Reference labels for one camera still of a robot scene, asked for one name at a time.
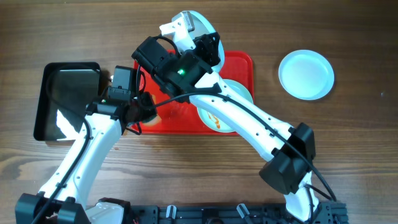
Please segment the white plate top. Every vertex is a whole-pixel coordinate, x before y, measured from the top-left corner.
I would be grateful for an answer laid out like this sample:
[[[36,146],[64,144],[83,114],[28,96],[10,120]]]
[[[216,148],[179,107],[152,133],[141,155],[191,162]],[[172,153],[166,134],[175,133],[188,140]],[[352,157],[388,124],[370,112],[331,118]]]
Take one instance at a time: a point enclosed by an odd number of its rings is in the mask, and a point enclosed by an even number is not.
[[[216,32],[212,24],[199,12],[189,11],[193,17],[193,23],[195,25],[195,30],[190,32],[190,37],[194,40],[203,34],[210,34]]]

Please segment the white plate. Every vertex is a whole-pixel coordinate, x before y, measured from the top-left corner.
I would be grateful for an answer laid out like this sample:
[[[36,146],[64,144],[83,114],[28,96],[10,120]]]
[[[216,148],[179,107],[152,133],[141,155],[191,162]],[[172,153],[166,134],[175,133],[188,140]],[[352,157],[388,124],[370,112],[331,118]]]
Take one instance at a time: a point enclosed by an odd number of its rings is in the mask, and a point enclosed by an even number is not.
[[[295,50],[279,64],[278,77],[283,89],[300,100],[319,100],[331,92],[335,73],[331,63],[312,50]]]
[[[245,98],[246,100],[250,101],[251,103],[254,103],[253,97],[251,92],[241,83],[230,80],[230,79],[224,79],[224,82],[232,88],[237,94]],[[202,108],[197,108],[198,115],[201,119],[201,121],[207,126],[208,128],[212,129],[213,131],[219,132],[219,133],[234,133],[234,129],[230,128],[228,125],[226,125],[222,120],[217,118],[215,115],[207,112],[206,110]]]
[[[199,12],[189,11],[193,17],[193,23],[195,25],[195,30],[190,32],[190,37],[194,40],[203,34],[210,34],[216,32],[212,24]]]

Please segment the green orange sponge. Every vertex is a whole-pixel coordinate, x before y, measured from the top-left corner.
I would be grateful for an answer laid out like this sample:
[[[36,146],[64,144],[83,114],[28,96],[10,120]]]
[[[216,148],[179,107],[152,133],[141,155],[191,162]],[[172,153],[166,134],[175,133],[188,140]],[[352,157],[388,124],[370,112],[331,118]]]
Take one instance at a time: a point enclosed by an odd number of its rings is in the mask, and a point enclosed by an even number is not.
[[[156,98],[149,92],[144,92],[143,94],[143,104],[144,106],[152,106],[156,104]],[[161,122],[161,117],[158,115],[156,109],[145,109],[144,110],[144,126],[155,126],[157,123]]]

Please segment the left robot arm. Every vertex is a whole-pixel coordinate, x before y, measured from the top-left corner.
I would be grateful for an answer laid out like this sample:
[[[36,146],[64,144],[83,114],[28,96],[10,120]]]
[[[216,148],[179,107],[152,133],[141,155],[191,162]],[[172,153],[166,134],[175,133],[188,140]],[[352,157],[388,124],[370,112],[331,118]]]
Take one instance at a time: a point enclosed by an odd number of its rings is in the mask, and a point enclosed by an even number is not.
[[[139,125],[156,115],[147,107],[140,68],[116,67],[112,85],[87,107],[78,136],[53,176],[35,195],[22,194],[15,207],[17,223],[134,223],[131,204],[102,198],[86,208],[88,194],[110,149],[130,123]]]

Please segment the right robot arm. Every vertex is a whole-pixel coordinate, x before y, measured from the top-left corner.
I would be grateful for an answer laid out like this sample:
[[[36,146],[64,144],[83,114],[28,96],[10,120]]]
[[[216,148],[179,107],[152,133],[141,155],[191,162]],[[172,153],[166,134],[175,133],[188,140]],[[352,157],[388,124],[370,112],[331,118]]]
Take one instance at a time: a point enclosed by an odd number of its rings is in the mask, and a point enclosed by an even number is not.
[[[218,33],[194,38],[194,49],[168,52],[158,40],[146,38],[132,58],[173,101],[187,102],[215,115],[233,128],[266,161],[261,178],[286,200],[297,220],[310,223],[318,200],[310,189],[315,168],[315,136],[304,123],[297,127],[263,112],[237,94],[213,66],[220,62]]]

